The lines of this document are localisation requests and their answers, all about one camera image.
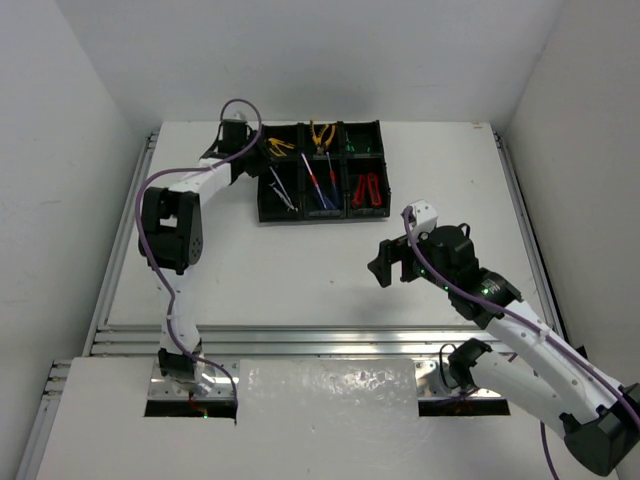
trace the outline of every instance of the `red pliers handle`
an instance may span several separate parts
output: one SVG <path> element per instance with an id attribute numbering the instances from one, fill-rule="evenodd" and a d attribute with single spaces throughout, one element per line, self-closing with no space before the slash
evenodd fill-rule
<path id="1" fill-rule="evenodd" d="M 382 196 L 380 195 L 380 179 L 377 173 L 367 175 L 367 185 L 369 187 L 369 200 L 372 207 L 382 206 Z"/>
<path id="2" fill-rule="evenodd" d="M 369 203 L 372 207 L 382 206 L 382 195 L 380 195 L 380 177 L 377 173 L 369 173 L 358 177 L 358 186 L 351 199 L 352 208 L 360 208 L 364 205 L 365 195 L 369 191 Z"/>
<path id="3" fill-rule="evenodd" d="M 358 177 L 358 186 L 351 199 L 351 206 L 353 208 L 360 208 L 364 204 L 364 196 L 367 190 L 367 177 L 360 175 Z"/>

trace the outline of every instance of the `pliers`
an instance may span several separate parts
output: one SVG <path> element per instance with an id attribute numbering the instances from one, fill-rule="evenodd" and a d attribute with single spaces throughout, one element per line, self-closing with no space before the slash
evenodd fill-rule
<path id="1" fill-rule="evenodd" d="M 358 186 L 351 199 L 351 207 L 354 209 L 364 205 L 365 195 L 369 191 L 369 204 L 377 208 L 382 206 L 382 196 L 380 195 L 380 180 L 377 173 L 369 173 L 358 177 Z"/>
<path id="2" fill-rule="evenodd" d="M 286 148 L 288 150 L 293 150 L 294 148 L 296 148 L 296 146 L 292 143 L 283 142 L 282 140 L 278 140 L 277 138 L 273 137 L 267 138 L 267 142 L 270 145 L 269 152 L 271 152 L 271 155 L 273 155 L 274 157 L 286 157 L 287 152 L 282 150 L 283 148 Z"/>
<path id="3" fill-rule="evenodd" d="M 327 130 L 329 130 L 329 125 L 323 126 L 320 130 L 320 135 L 316 135 L 315 122 L 311 120 L 311 139 L 313 140 L 313 144 L 316 146 L 316 155 L 324 155 L 333 141 L 333 137 L 336 134 L 336 126 L 331 125 L 329 137 L 323 141 L 324 134 L 327 133 Z"/>

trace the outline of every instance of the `cable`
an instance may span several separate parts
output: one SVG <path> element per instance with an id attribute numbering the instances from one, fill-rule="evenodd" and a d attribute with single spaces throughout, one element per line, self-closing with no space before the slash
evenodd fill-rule
<path id="1" fill-rule="evenodd" d="M 157 173 L 154 173 L 153 175 L 148 177 L 144 182 L 142 182 L 142 185 L 140 185 L 140 188 L 136 193 L 136 201 L 135 201 L 135 207 L 134 207 L 134 220 L 136 223 L 136 228 L 138 229 L 138 235 L 140 237 L 140 245 L 142 246 L 142 250 L 144 251 L 147 257 L 147 260 L 149 261 L 151 270 L 153 270 L 153 272 L 157 275 L 160 282 L 164 285 L 164 287 L 169 292 L 170 299 L 169 299 L 169 305 L 167 306 L 166 320 L 167 320 L 167 333 L 169 333 L 169 337 L 171 337 L 171 341 L 176 345 L 176 347 L 178 347 L 178 349 L 182 352 L 183 355 L 190 358 L 192 361 L 202 362 L 207 365 L 210 365 L 211 367 L 220 370 L 224 375 L 226 375 L 231 380 L 231 388 L 233 390 L 233 399 L 234 399 L 235 407 L 237 410 L 238 390 L 233 380 L 233 376 L 221 365 L 218 365 L 217 363 L 212 362 L 211 360 L 207 360 L 204 357 L 199 357 L 195 355 L 193 352 L 188 351 L 185 348 L 185 346 L 182 345 L 175 331 L 173 330 L 173 325 L 171 321 L 172 321 L 172 315 L 173 315 L 173 305 L 176 301 L 176 292 L 171 286 L 171 284 L 169 283 L 169 280 L 167 280 L 167 277 L 165 277 L 162 271 L 160 270 L 160 266 L 158 265 L 158 262 L 153 257 L 151 246 L 149 245 L 149 241 L 147 240 L 147 237 L 144 234 L 144 227 L 142 225 L 142 200 L 144 199 L 144 192 L 149 187 L 149 185 L 153 183 L 154 180 L 160 177 L 163 177 L 165 175 L 170 175 L 172 173 L 205 173 L 211 170 L 215 170 L 216 168 L 220 167 L 221 165 L 224 165 L 225 163 L 232 162 L 233 160 L 236 160 L 242 157 L 245 153 L 251 150 L 254 147 L 254 145 L 258 142 L 258 139 L 262 134 L 262 117 L 260 116 L 260 112 L 258 111 L 258 109 L 251 102 L 247 100 L 243 100 L 241 98 L 234 98 L 229 100 L 227 103 L 224 104 L 224 106 L 222 107 L 222 110 L 220 110 L 220 121 L 222 121 L 222 119 L 224 118 L 224 113 L 227 107 L 232 103 L 236 103 L 236 102 L 244 103 L 245 105 L 248 105 L 249 107 L 251 107 L 251 109 L 256 113 L 256 117 L 258 117 L 258 131 L 256 132 L 256 135 L 253 137 L 253 139 L 249 142 L 249 144 L 244 148 L 242 148 L 240 151 L 234 153 L 233 155 L 229 155 L 227 158 L 224 158 L 219 162 L 213 164 L 211 167 L 169 168 L 167 170 L 161 170 Z"/>
<path id="2" fill-rule="evenodd" d="M 429 263 L 429 261 L 424 257 L 424 255 L 420 251 L 420 248 L 418 248 L 418 243 L 416 241 L 416 238 L 413 235 L 413 231 L 411 230 L 410 215 L 411 215 L 412 211 L 413 211 L 413 209 L 411 207 L 406 207 L 402 212 L 402 218 L 404 219 L 404 230 L 405 230 L 405 232 L 407 234 L 407 239 L 409 241 L 409 245 L 411 246 L 411 249 L 413 250 L 413 253 L 416 255 L 416 257 L 418 258 L 418 260 L 420 261 L 422 266 L 424 268 L 426 268 L 427 271 L 436 280 L 441 282 L 443 285 L 449 287 L 450 291 L 452 291 L 456 295 L 464 298 L 465 300 L 477 303 L 478 305 L 481 305 L 481 306 L 483 306 L 485 308 L 488 308 L 488 309 L 490 309 L 492 311 L 503 313 L 504 315 L 508 315 L 509 317 L 513 318 L 514 320 L 516 320 L 516 321 L 520 322 L 521 324 L 525 325 L 530 330 L 533 330 L 535 333 L 539 334 L 539 333 L 542 332 L 542 329 L 540 327 L 538 327 L 535 323 L 533 323 L 533 322 L 527 320 L 526 318 L 522 317 L 521 315 L 518 315 L 517 313 L 512 312 L 511 310 L 509 310 L 507 308 L 501 307 L 500 305 L 495 304 L 493 302 L 490 302 L 488 300 L 485 300 L 483 298 L 475 297 L 475 296 L 465 292 L 461 288 L 458 288 L 457 286 L 453 285 L 449 280 L 444 278 L 440 274 L 440 272 L 438 272 L 435 268 L 433 268 L 433 266 Z M 584 371 L 586 371 L 590 375 L 592 375 L 593 378 L 595 378 L 609 393 L 611 393 L 611 395 L 613 395 L 615 397 L 615 399 L 620 403 L 620 405 L 622 405 L 622 407 L 625 409 L 627 414 L 631 417 L 631 419 L 635 423 L 636 428 L 638 429 L 638 431 L 640 431 L 640 416 L 638 416 L 638 414 L 635 412 L 635 410 L 633 409 L 631 404 L 624 398 L 622 393 L 620 393 L 613 385 L 611 385 L 607 380 L 605 380 L 604 377 L 602 375 L 600 375 L 592 365 L 589 365 L 587 362 L 585 362 L 584 359 L 577 352 L 572 352 L 569 348 L 565 347 L 562 343 L 560 343 L 559 341 L 557 341 L 553 337 L 547 336 L 545 338 L 546 338 L 546 341 L 549 342 L 549 344 L 552 345 L 565 358 L 571 360 L 573 363 L 575 363 L 576 365 L 581 367 Z M 546 450 L 548 450 L 548 445 L 546 444 L 546 432 L 545 432 L 545 435 L 543 437 L 543 448 L 545 448 L 545 447 L 546 447 Z M 549 470 L 551 471 L 551 474 L 552 475 L 555 474 L 556 477 L 554 477 L 554 478 L 557 478 L 557 473 L 555 473 L 555 469 L 553 468 L 553 464 L 551 463 L 551 457 L 550 456 L 547 458 L 547 463 L 549 464 Z"/>

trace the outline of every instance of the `metal frame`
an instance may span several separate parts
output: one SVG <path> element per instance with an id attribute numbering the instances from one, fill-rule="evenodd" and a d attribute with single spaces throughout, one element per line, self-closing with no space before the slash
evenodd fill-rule
<path id="1" fill-rule="evenodd" d="M 522 233 L 522 239 L 527 251 L 527 257 L 529 257 L 529 263 L 531 265 L 531 271 L 533 272 L 533 278 L 538 289 L 538 296 L 540 297 L 540 303 L 542 304 L 542 310 L 544 318 L 547 323 L 552 322 L 551 326 L 560 335 L 563 340 L 567 339 L 566 329 L 562 323 L 559 315 L 558 306 L 555 302 L 555 298 L 552 293 L 551 284 L 547 277 L 547 271 L 544 267 L 542 260 L 542 254 L 540 253 L 540 247 L 536 240 L 533 227 L 531 225 L 531 219 L 527 212 L 527 207 L 520 190 L 520 183 L 516 171 L 513 167 L 511 155 L 507 148 L 506 142 L 497 133 L 494 132 L 494 138 L 496 140 L 496 146 L 498 147 L 498 153 L 500 154 L 500 160 L 502 161 L 502 168 L 509 186 L 509 193 L 511 194 L 511 203 L 516 210 L 516 216 L 518 217 L 518 225 L 520 226 L 520 232 Z"/>
<path id="2" fill-rule="evenodd" d="M 16 480 L 35 480 L 38 475 L 70 368 L 71 360 L 56 360 L 53 362 L 42 395 L 42 401 L 40 402 L 40 408 L 36 414 L 27 446 L 22 455 L 22 462 L 20 462 Z"/>
<path id="3" fill-rule="evenodd" d="M 131 232 L 133 230 L 133 205 L 135 203 L 136 191 L 140 188 L 140 185 L 142 185 L 142 182 L 149 172 L 153 152 L 155 151 L 158 143 L 158 135 L 160 135 L 160 132 L 154 131 L 145 139 L 140 155 L 138 156 L 136 169 L 131 180 L 131 187 L 127 193 L 127 199 L 124 204 L 120 223 L 118 224 L 116 238 L 113 242 L 111 255 L 109 255 L 107 270 L 104 274 L 102 286 L 100 287 L 100 294 L 98 295 L 96 308 L 93 312 L 93 317 L 91 318 L 89 333 L 82 351 L 83 357 L 91 354 L 91 346 L 93 345 L 93 339 L 96 332 L 100 327 L 104 327 L 109 319 L 109 312 L 113 305 L 120 272 L 122 272 L 122 265 L 124 264 L 127 253 L 127 245 L 129 244 L 129 238 L 131 237 Z"/>
<path id="4" fill-rule="evenodd" d="M 133 203 L 135 193 L 147 176 L 159 132 L 153 132 L 140 152 L 131 188 L 127 195 L 117 235 L 109 258 L 107 271 L 85 342 L 83 356 L 154 356 L 157 352 L 160 327 L 111 326 L 109 312 L 125 260 L 129 238 L 133 229 Z M 505 178 L 516 211 L 520 232 L 534 275 L 538 295 L 547 322 L 556 332 L 566 337 L 562 321 L 546 276 L 544 263 L 535 239 L 522 192 L 506 145 L 495 132 L 496 147 L 504 169 Z M 302 356 L 324 358 L 371 358 L 402 356 L 413 358 L 416 378 L 424 378 L 437 366 L 437 353 L 445 343 L 459 344 L 475 337 L 491 343 L 500 353 L 510 349 L 475 326 L 452 325 L 430 328 L 227 328 L 201 327 L 203 352 L 208 356 L 237 358 L 255 356 Z M 32 480 L 44 455 L 53 426 L 60 395 L 64 388 L 70 362 L 56 362 L 51 370 L 42 403 L 36 416 L 31 435 L 18 471 L 18 480 Z M 426 389 L 422 394 L 429 395 Z M 492 392 L 480 392 L 478 396 L 494 396 Z"/>

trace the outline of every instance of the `white panel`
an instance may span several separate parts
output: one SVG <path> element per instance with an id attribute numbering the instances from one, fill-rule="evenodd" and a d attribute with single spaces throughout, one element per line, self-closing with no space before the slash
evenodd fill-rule
<path id="1" fill-rule="evenodd" d="M 533 74 L 509 143 L 574 344 L 640 380 L 640 3 L 573 0 Z M 640 449 L 623 463 L 635 479 Z"/>
<path id="2" fill-rule="evenodd" d="M 57 0 L 108 91 L 148 131 L 266 118 L 505 124 L 562 0 Z"/>
<path id="3" fill-rule="evenodd" d="M 242 361 L 236 427 L 144 418 L 151 363 L 74 361 L 38 480 L 550 478 L 538 422 L 518 408 L 418 417 L 410 360 Z M 601 478 L 550 445 L 560 478 Z"/>
<path id="4" fill-rule="evenodd" d="M 195 164 L 216 129 L 211 122 L 166 122 L 151 171 Z M 438 209 L 441 225 L 469 223 L 481 263 L 542 312 L 489 125 L 383 122 L 382 135 L 392 190 L 386 221 L 260 225 L 257 180 L 240 179 L 217 194 L 202 212 L 205 249 L 194 268 L 199 324 L 468 324 L 429 283 L 402 284 L 396 268 L 394 284 L 382 290 L 367 270 L 380 241 L 404 234 L 400 212 L 419 198 Z M 158 325 L 165 312 L 135 233 L 109 323 Z"/>
<path id="5" fill-rule="evenodd" d="M 0 479 L 81 352 L 142 138 L 51 0 L 0 7 Z"/>

